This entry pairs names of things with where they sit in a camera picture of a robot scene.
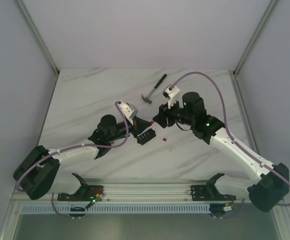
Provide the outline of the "black fuse box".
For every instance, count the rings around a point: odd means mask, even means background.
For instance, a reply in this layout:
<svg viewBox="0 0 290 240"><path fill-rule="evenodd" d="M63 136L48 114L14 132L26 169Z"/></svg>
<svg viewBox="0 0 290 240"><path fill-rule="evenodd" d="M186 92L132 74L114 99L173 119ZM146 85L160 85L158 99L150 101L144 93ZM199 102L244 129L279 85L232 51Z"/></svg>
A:
<svg viewBox="0 0 290 240"><path fill-rule="evenodd" d="M150 128L147 131L145 131L144 133L137 136L136 140L137 140L138 144L143 146L144 144L148 143L149 141L151 141L155 137L156 137L156 132L152 128Z"/></svg>

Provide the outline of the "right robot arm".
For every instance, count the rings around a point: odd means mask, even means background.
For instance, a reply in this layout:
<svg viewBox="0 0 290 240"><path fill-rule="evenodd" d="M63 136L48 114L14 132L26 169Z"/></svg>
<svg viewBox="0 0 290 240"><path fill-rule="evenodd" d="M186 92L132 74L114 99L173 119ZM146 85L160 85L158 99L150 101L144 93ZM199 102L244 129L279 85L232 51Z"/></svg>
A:
<svg viewBox="0 0 290 240"><path fill-rule="evenodd" d="M230 177L224 173L214 175L208 182L206 193L213 200L222 195L247 198L260 211L267 213L290 191L289 169L261 157L235 138L218 118L209 115L204 100L197 92L187 92L178 101L178 94L166 90L168 99L159 107L153 121L162 128L174 124L189 126L193 135L218 149L233 160L247 175L247 179Z"/></svg>

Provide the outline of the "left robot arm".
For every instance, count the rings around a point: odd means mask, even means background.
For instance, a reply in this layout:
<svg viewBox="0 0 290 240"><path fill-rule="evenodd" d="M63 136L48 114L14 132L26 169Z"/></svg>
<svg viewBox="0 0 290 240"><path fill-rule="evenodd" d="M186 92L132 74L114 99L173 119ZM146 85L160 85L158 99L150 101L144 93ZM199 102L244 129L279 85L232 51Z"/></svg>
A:
<svg viewBox="0 0 290 240"><path fill-rule="evenodd" d="M87 196L87 183L77 173L64 173L64 169L76 164L96 160L106 155L117 140L124 143L129 136L143 143L152 137L151 122L137 116L116 118L107 114L100 119L97 128L84 142L61 149L34 147L13 173L16 187L31 200L38 200L50 193L68 194L75 201Z"/></svg>

